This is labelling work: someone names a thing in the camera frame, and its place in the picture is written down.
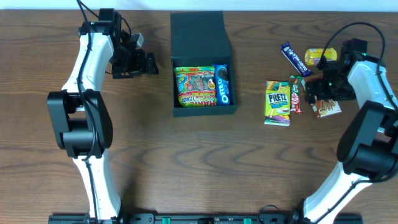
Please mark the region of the blue Oreo cookie pack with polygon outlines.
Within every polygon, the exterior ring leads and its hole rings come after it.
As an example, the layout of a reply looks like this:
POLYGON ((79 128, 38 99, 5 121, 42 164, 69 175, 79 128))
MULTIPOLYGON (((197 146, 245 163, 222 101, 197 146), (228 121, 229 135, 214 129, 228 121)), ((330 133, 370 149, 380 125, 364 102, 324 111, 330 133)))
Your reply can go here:
POLYGON ((230 104, 228 68, 226 64, 213 64, 215 68, 216 103, 218 106, 230 104))

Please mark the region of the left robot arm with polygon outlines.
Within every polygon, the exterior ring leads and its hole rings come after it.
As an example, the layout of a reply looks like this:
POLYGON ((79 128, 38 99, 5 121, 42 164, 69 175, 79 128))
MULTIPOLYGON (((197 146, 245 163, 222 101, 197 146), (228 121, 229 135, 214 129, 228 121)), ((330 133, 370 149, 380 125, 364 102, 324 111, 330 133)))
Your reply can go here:
POLYGON ((114 185, 109 148, 113 124, 101 95, 108 66, 114 79, 158 74, 152 52, 142 49, 142 34, 123 30, 125 18, 102 8, 96 21, 78 30, 80 49, 66 84, 51 91, 47 106, 57 145, 80 171, 88 195, 87 214, 54 214, 49 223, 151 223, 152 215, 128 214, 114 185))

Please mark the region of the black gift box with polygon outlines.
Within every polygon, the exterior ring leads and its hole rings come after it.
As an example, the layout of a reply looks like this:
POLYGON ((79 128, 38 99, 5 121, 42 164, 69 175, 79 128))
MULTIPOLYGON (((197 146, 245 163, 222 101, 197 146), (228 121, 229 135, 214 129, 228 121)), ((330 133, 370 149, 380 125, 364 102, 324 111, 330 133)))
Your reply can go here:
POLYGON ((235 113, 237 101, 233 55, 221 11, 171 13, 170 53, 172 68, 226 64, 231 94, 230 104, 226 106, 183 107, 178 102, 178 86, 173 81, 175 117, 235 113))

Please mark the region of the Haribo sour worms bag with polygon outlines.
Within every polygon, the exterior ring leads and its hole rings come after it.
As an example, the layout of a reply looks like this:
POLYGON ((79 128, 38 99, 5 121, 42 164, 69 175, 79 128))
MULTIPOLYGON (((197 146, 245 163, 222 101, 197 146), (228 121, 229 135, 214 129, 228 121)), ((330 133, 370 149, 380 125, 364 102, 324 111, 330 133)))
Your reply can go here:
POLYGON ((216 106, 214 67, 176 67, 174 75, 183 107, 216 106))

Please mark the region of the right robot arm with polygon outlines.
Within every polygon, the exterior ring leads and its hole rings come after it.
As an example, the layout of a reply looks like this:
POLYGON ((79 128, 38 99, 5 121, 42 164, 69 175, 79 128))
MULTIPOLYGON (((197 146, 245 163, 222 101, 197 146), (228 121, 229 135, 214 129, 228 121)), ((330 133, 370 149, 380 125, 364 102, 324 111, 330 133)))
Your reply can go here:
POLYGON ((359 111, 337 147, 337 164, 326 181, 294 211, 292 223, 334 223, 360 191, 397 175, 397 98, 382 57, 367 53, 365 40, 343 43, 337 61, 322 58, 320 79, 306 82, 306 101, 356 100, 359 111))

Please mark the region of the brown Pocky box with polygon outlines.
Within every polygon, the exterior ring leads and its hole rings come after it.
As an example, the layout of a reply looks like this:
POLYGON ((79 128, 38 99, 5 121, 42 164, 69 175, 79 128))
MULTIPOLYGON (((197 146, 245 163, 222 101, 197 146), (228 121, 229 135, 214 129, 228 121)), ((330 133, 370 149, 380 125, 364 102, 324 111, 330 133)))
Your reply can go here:
MULTIPOLYGON (((303 88, 310 81, 315 81, 323 78, 322 74, 316 74, 308 77, 304 77, 301 81, 303 88)), ((337 101, 333 100, 317 100, 315 99, 315 103, 311 104, 314 115, 317 119, 326 118, 328 116, 332 116, 335 114, 339 114, 342 112, 337 101)))

